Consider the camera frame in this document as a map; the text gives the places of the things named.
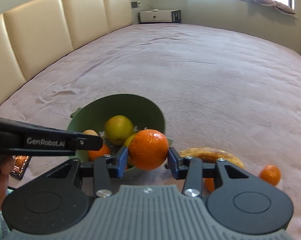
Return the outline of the large orange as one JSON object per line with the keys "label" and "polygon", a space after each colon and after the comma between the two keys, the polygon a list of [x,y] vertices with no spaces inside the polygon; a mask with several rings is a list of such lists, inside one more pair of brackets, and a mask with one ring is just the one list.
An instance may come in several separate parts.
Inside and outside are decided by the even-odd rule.
{"label": "large orange", "polygon": [[131,162],[140,170],[150,171],[161,166],[169,152],[166,136],[154,129],[136,133],[128,145]]}

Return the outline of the small orange in bowl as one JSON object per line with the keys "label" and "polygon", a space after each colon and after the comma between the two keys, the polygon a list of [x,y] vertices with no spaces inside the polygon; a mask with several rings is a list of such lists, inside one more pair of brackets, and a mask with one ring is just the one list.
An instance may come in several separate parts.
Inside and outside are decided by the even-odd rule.
{"label": "small orange in bowl", "polygon": [[107,144],[103,144],[102,148],[98,151],[88,151],[88,158],[89,161],[94,161],[105,154],[111,154],[110,148]]}

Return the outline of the yellow banana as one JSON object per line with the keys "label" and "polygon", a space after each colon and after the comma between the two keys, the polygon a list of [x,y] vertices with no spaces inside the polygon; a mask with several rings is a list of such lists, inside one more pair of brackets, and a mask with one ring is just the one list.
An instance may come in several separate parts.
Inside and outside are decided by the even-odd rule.
{"label": "yellow banana", "polygon": [[223,158],[232,164],[237,165],[238,167],[244,169],[244,164],[238,157],[235,155],[217,149],[217,148],[211,148],[211,147],[194,147],[189,148],[187,150],[183,150],[179,152],[179,155],[181,157],[191,156],[201,159],[205,163],[215,163],[217,159]]}

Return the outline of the tangerine under gripper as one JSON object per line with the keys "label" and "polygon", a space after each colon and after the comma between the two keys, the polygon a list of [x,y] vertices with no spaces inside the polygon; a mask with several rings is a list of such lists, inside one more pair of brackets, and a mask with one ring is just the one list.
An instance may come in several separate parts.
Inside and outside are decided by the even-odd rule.
{"label": "tangerine under gripper", "polygon": [[206,189],[209,192],[213,192],[215,190],[215,184],[214,184],[214,179],[213,178],[206,178],[204,180],[204,184],[205,184]]}

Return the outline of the smartphone on bed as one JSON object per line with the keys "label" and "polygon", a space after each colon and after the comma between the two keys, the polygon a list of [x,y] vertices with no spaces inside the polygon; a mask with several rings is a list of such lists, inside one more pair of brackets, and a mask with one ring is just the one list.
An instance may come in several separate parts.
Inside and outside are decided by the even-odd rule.
{"label": "smartphone on bed", "polygon": [[10,175],[17,180],[22,180],[31,158],[31,156],[16,155],[14,158],[15,165]]}

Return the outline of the yellow lemon in bowl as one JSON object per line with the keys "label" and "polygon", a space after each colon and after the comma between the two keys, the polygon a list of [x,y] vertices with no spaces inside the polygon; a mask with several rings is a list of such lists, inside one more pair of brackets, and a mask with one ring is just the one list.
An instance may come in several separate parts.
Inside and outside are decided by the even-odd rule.
{"label": "yellow lemon in bowl", "polygon": [[134,139],[135,136],[136,136],[136,133],[134,133],[134,134],[132,134],[130,137],[128,137],[128,138],[125,140],[123,146],[128,147],[129,144],[131,143],[131,141]]}

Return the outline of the beige potato-like fruit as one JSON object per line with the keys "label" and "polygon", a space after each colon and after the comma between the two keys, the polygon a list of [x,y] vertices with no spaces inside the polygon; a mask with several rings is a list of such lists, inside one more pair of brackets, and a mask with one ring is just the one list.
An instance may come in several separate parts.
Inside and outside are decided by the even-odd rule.
{"label": "beige potato-like fruit", "polygon": [[95,132],[95,131],[92,130],[92,129],[87,129],[87,130],[85,130],[85,131],[83,132],[83,134],[98,136],[98,133]]}

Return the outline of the green bowl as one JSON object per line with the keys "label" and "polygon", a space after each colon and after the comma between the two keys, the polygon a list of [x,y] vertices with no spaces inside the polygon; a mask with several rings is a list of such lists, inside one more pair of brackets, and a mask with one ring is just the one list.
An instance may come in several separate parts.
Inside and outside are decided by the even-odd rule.
{"label": "green bowl", "polygon": [[116,115],[126,116],[134,125],[134,133],[154,129],[164,134],[165,120],[161,110],[150,100],[131,94],[106,96],[90,103],[73,117],[68,131],[83,133],[92,129],[98,134],[103,132],[103,144],[111,145],[111,154],[115,155],[123,145],[113,145],[108,141],[104,126]]}

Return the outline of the small tangerine on bed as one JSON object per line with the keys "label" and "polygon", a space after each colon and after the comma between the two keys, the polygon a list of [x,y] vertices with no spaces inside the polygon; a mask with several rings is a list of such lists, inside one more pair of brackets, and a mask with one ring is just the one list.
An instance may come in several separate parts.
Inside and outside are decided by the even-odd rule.
{"label": "small tangerine on bed", "polygon": [[259,178],[276,186],[281,180],[281,172],[276,165],[266,165],[260,172]]}

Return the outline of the cream padded headboard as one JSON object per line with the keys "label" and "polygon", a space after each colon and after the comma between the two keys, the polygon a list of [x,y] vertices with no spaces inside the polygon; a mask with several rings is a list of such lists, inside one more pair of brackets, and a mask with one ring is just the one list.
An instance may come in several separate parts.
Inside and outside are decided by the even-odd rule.
{"label": "cream padded headboard", "polygon": [[33,0],[0,14],[0,105],[72,51],[133,23],[130,0]]}

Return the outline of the white bedside cabinet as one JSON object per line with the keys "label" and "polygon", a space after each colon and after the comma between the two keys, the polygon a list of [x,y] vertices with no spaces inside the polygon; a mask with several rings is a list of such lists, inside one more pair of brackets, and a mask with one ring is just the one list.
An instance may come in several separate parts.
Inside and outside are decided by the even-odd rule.
{"label": "white bedside cabinet", "polygon": [[138,13],[139,23],[181,23],[181,10],[148,10]]}

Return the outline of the grey cushion on windowsill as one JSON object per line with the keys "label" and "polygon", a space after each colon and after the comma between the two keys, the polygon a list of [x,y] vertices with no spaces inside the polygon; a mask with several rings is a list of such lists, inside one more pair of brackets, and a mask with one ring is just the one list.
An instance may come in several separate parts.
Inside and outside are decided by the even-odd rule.
{"label": "grey cushion on windowsill", "polygon": [[265,7],[274,7],[278,12],[285,15],[295,15],[296,12],[291,7],[274,0],[252,0],[253,2],[265,6]]}

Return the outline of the wall socket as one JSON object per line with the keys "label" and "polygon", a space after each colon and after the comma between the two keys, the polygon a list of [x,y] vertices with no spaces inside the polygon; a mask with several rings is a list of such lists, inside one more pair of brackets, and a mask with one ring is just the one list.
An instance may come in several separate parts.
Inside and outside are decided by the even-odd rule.
{"label": "wall socket", "polygon": [[132,8],[139,8],[139,7],[141,7],[141,2],[140,1],[133,1],[133,2],[131,2],[131,7]]}

